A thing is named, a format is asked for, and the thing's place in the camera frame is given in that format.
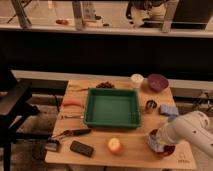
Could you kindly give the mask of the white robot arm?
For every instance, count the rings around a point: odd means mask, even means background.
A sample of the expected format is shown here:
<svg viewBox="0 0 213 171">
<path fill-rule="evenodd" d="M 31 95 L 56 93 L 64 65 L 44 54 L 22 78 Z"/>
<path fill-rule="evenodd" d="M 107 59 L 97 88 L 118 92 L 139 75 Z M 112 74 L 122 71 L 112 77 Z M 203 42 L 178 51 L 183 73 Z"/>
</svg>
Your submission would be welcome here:
<svg viewBox="0 0 213 171">
<path fill-rule="evenodd" d="M 157 142 L 176 145 L 182 140 L 193 144 L 213 158 L 213 134 L 208 131 L 210 119 L 201 111 L 192 111 L 165 123 L 157 130 Z"/>
</svg>

